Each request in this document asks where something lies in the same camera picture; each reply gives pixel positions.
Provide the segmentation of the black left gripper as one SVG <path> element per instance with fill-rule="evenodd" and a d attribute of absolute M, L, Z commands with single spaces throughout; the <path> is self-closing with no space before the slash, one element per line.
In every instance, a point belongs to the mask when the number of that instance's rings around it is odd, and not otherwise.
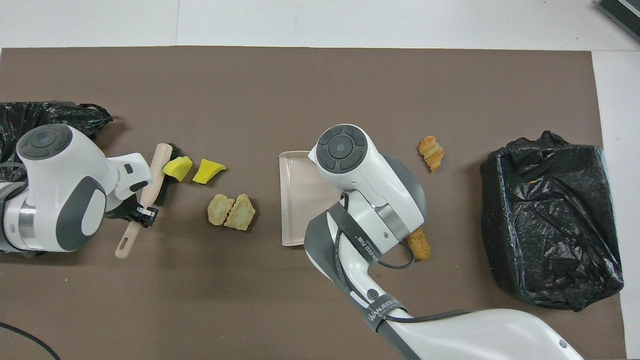
<path fill-rule="evenodd" d="M 155 223 L 159 210 L 155 207 L 143 207 L 137 196 L 126 198 L 120 205 L 112 210 L 108 210 L 103 215 L 106 219 L 122 219 L 128 222 L 135 222 L 142 228 L 148 228 Z"/>

